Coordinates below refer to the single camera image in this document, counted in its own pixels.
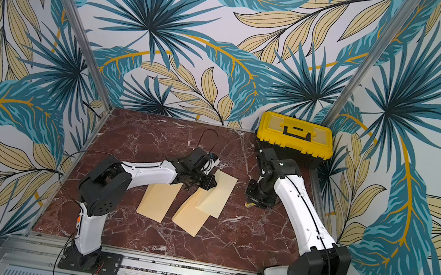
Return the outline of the yellow glue stick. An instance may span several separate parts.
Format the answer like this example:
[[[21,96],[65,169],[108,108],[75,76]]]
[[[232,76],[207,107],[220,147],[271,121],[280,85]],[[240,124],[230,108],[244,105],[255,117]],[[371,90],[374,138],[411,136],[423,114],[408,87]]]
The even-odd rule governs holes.
[[[248,202],[248,203],[245,203],[245,206],[246,206],[246,208],[252,208],[252,207],[254,207],[255,206],[255,203],[252,203],[252,202]]]

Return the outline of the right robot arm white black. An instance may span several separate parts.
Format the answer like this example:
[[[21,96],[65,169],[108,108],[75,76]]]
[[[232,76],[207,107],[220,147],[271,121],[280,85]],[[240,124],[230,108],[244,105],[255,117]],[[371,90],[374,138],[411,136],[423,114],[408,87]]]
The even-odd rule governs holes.
[[[247,206],[267,209],[282,203],[299,251],[291,265],[267,267],[258,275],[347,275],[351,254],[320,220],[297,163],[280,159],[272,148],[259,149],[256,159],[260,176],[247,186]]]

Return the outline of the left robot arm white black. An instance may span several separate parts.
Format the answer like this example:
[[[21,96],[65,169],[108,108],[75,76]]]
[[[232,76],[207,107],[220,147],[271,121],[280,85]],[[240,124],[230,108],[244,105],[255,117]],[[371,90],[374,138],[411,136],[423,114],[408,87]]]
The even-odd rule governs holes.
[[[216,187],[211,174],[219,157],[193,149],[183,158],[151,163],[129,163],[109,156],[79,184],[81,212],[76,234],[64,248],[57,267],[94,275],[117,275],[122,256],[102,253],[102,233],[108,214],[116,210],[125,193],[135,187],[158,184],[186,184],[203,189]]]

